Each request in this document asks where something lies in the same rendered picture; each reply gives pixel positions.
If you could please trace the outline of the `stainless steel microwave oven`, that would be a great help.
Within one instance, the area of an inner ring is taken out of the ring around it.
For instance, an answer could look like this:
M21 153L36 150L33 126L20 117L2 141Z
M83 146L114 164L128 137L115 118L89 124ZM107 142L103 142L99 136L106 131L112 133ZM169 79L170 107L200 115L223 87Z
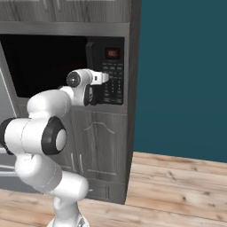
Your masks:
M65 86L71 71L84 68L107 73L109 80L94 85L90 104L75 111L127 112L128 23L0 22L0 43L19 112L35 94Z

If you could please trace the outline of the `grey microwave door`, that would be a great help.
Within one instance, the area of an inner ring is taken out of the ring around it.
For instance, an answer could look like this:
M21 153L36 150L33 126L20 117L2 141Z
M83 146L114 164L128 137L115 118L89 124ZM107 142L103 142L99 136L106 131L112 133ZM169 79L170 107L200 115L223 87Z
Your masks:
M0 121L18 116L19 111L16 101L16 92L12 84L4 50L0 43Z

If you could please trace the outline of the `grey tall cabinet housing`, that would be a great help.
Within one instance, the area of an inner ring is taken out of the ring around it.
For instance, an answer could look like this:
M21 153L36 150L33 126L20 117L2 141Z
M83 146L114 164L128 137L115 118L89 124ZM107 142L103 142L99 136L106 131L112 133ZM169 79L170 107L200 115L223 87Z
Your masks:
M131 0L131 19L129 28L129 79L127 109L128 129L125 193L128 193L129 174L134 150L141 9L142 0Z

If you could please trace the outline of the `grey wooden upper cupboards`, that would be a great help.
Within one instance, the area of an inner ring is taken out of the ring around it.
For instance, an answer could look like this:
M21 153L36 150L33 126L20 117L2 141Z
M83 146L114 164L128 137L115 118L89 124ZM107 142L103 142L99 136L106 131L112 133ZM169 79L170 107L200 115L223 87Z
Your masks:
M128 22L132 0L0 0L0 21Z

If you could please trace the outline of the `grey wooden bottom drawer front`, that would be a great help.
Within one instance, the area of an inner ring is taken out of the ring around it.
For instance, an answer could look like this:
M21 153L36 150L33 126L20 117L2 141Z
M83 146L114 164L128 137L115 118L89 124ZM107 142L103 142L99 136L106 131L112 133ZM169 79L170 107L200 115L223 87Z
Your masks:
M89 192L87 199L124 204L126 188L124 184L89 179Z

